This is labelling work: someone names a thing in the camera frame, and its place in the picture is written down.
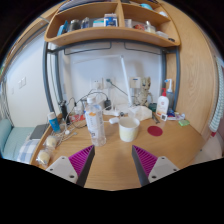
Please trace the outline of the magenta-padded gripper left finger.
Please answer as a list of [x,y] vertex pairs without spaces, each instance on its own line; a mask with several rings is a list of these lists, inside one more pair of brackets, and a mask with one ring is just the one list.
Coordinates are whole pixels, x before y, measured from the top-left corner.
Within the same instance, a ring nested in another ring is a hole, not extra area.
[[47,168],[47,171],[83,187],[86,183],[94,156],[95,146],[91,145],[70,157],[59,157]]

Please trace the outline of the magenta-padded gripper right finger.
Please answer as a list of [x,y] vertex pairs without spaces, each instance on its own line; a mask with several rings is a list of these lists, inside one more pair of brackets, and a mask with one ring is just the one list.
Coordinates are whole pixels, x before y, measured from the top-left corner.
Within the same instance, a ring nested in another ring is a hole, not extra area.
[[167,157],[156,157],[138,146],[132,146],[132,157],[142,186],[153,183],[179,170]]

